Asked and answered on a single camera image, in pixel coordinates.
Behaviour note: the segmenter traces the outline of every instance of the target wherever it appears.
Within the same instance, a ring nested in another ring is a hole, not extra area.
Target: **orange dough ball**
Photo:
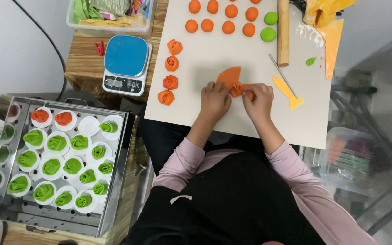
[[[243,26],[243,34],[247,37],[251,37],[255,34],[255,26],[252,23],[247,23]]]
[[[214,23],[210,19],[204,19],[202,20],[202,24],[200,26],[202,27],[202,31],[210,32],[214,28]]]
[[[246,19],[248,21],[254,21],[258,17],[258,9],[255,7],[250,7],[246,11]]]
[[[237,6],[235,6],[234,4],[230,4],[230,5],[226,6],[225,14],[228,18],[236,17],[238,14]]]
[[[190,13],[197,14],[200,10],[200,3],[198,0],[191,0],[189,3]]]
[[[217,13],[219,10],[219,3],[216,0],[210,0],[206,6],[206,10],[211,14]]]
[[[199,26],[197,25],[196,20],[188,20],[186,23],[186,30],[190,33],[197,31]]]
[[[232,32],[235,31],[234,23],[232,23],[232,21],[230,21],[230,20],[225,21],[225,23],[222,26],[222,31],[225,34],[231,34]]]

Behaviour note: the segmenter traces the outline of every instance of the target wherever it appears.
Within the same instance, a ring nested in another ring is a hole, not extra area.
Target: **wooden rolling pin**
[[[278,0],[277,63],[279,67],[290,64],[289,0]]]

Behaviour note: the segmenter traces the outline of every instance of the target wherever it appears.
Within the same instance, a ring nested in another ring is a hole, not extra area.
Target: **black cable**
[[[55,46],[55,43],[52,41],[52,39],[51,39],[51,37],[48,35],[48,33],[46,33],[46,31],[39,25],[39,23],[37,23],[37,21],[35,20],[35,19],[33,19],[32,17],[31,17],[31,15],[16,1],[16,0],[12,0],[33,22],[34,22],[34,24],[36,24],[36,26],[43,32],[43,34],[45,34],[45,36],[48,38],[48,40],[49,40],[49,42],[51,42],[51,44],[52,44],[52,47],[54,47],[54,49],[55,49],[55,51],[57,52],[57,54],[58,54],[58,57],[60,58],[60,62],[61,62],[61,65],[62,65],[62,67],[63,67],[63,73],[65,73],[66,72],[66,64],[64,63],[64,59],[63,59],[63,57],[61,56],[61,53],[60,53],[60,51],[58,51],[58,48],[57,48],[57,46]],[[63,95],[63,92],[65,91],[65,89],[66,89],[66,85],[68,84],[68,81],[66,80],[66,78],[64,77],[64,80],[63,80],[63,87],[61,88],[61,92],[60,92],[60,94],[58,95],[58,97],[57,97],[57,99],[55,100],[55,101],[58,101],[60,98],[61,98],[61,96]]]

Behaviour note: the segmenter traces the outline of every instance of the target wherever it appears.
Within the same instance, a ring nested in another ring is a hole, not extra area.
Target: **plastic storage box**
[[[375,176],[391,167],[370,134],[343,127],[328,132],[318,164],[324,182],[366,196],[376,191]]]
[[[99,27],[89,25],[78,25],[72,20],[73,0],[69,1],[66,23],[68,26],[78,29],[82,34],[95,37],[113,37],[116,35],[136,36],[143,39],[149,39],[152,35],[154,26],[154,16],[157,7],[157,0],[151,0],[149,3],[148,18],[145,27],[121,28],[121,27]]]

